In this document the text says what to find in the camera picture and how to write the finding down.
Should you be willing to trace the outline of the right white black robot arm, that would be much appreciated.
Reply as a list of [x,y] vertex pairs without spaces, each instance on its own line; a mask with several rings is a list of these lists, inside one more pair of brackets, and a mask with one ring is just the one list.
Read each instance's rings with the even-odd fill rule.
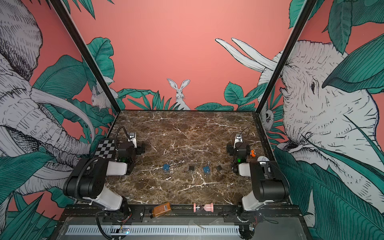
[[289,183],[277,162],[270,161],[265,156],[247,161],[251,149],[241,142],[227,145],[227,153],[233,157],[233,172],[251,179],[252,190],[242,198],[245,211],[257,211],[266,204],[278,203],[289,197]]

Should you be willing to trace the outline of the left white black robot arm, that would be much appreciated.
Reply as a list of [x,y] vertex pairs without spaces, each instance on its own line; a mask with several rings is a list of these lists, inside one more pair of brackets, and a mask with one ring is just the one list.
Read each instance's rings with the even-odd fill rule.
[[132,210],[127,199],[106,186],[106,177],[130,175],[137,156],[145,151],[145,144],[138,146],[134,140],[118,145],[113,139],[100,140],[94,157],[81,159],[67,178],[64,195],[105,211],[120,212],[124,220],[130,218]]

